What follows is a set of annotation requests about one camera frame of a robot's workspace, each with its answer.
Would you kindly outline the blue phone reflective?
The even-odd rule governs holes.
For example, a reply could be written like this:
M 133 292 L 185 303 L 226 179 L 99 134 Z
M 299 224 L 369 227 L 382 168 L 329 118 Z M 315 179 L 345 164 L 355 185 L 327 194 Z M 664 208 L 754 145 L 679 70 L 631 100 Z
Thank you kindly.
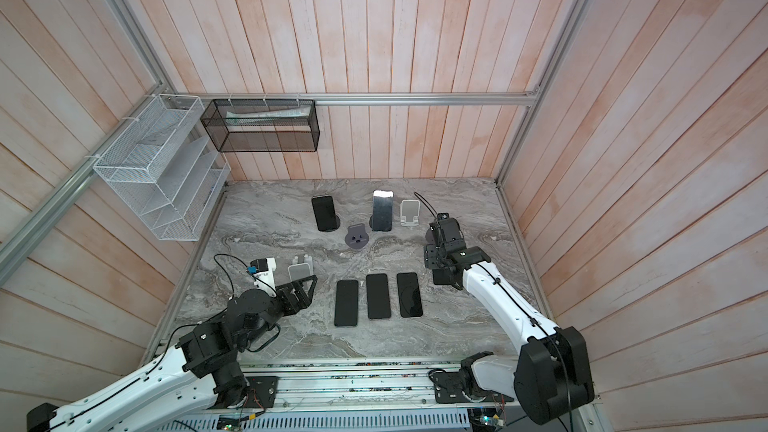
M 389 190 L 375 190 L 373 192 L 373 207 L 370 218 L 370 227 L 373 231 L 389 232 L 392 230 L 393 198 L 394 194 Z

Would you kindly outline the grey round stand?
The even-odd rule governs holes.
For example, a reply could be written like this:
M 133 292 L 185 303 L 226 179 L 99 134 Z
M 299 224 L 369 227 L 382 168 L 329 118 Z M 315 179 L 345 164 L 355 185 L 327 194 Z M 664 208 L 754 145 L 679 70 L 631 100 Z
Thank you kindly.
M 345 236 L 345 243 L 353 250 L 363 249 L 370 238 L 364 223 L 350 225 Z

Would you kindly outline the purple phone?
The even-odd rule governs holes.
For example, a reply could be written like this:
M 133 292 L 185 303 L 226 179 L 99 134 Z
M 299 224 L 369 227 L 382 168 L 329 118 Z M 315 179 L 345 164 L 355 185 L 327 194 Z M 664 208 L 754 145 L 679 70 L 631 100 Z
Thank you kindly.
M 391 317 L 388 276 L 385 273 L 366 276 L 367 315 L 370 320 Z

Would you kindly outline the black phone round stand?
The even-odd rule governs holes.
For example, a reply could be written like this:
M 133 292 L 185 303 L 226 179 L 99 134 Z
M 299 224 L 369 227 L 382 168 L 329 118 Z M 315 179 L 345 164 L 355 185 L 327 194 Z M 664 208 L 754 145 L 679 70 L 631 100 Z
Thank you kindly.
M 453 286 L 454 274 L 449 269 L 435 269 L 432 271 L 433 284 L 436 286 Z

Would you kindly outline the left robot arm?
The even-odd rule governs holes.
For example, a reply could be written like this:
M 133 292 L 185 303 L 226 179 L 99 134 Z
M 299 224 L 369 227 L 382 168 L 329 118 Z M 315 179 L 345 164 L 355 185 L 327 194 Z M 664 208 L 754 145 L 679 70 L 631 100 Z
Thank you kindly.
M 225 309 L 196 324 L 159 357 L 76 402 L 43 403 L 30 410 L 30 431 L 151 431 L 187 413 L 244 402 L 249 382 L 238 355 L 278 321 L 308 308 L 314 275 L 249 289 Z

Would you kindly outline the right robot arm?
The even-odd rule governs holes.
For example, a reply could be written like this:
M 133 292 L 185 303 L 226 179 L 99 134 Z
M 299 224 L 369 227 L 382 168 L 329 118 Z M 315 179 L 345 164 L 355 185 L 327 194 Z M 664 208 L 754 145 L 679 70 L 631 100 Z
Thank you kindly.
M 425 267 L 440 285 L 474 296 L 507 335 L 516 356 L 490 351 L 463 359 L 457 372 L 434 369 L 438 389 L 481 400 L 513 398 L 535 424 L 544 425 L 591 403 L 594 383 L 586 340 L 532 306 L 479 247 L 466 245 L 459 222 L 440 213 L 429 224 L 433 242 L 424 246 Z

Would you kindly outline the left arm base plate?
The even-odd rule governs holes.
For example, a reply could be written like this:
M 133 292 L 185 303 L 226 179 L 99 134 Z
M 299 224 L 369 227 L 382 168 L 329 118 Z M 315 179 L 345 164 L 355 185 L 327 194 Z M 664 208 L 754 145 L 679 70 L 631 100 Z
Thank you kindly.
M 239 392 L 232 408 L 268 410 L 274 407 L 278 392 L 277 376 L 245 376 L 239 383 Z

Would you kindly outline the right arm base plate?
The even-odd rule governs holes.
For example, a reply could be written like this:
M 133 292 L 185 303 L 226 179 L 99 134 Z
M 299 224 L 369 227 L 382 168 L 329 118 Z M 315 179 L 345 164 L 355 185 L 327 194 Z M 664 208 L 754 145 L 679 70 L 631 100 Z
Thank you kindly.
M 437 368 L 430 370 L 427 377 L 433 384 L 434 398 L 438 404 L 515 401 L 514 397 L 478 388 L 465 370 L 448 372 Z

